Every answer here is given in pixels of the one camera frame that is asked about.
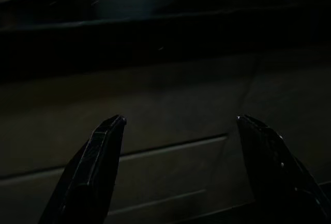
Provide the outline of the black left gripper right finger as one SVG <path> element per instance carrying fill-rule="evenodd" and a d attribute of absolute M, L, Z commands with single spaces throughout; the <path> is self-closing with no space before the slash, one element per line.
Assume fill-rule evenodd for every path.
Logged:
<path fill-rule="evenodd" d="M 265 123 L 237 117 L 256 202 L 274 224 L 331 224 L 331 201 L 284 139 Z"/>

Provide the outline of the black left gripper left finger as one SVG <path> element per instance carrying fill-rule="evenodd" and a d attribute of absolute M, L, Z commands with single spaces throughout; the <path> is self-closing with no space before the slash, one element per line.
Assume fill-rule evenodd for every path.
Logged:
<path fill-rule="evenodd" d="M 38 224 L 103 224 L 118 172 L 126 119 L 115 115 L 92 132 L 72 157 Z"/>

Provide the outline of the grey kitchen base cabinet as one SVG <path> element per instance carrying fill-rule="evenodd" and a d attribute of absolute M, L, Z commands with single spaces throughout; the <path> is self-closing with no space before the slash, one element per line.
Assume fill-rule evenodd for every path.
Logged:
<path fill-rule="evenodd" d="M 65 164 L 127 119 L 107 223 L 171 223 L 252 200 L 236 117 L 331 181 L 331 52 L 283 51 L 0 86 L 0 224 L 37 224 Z"/>

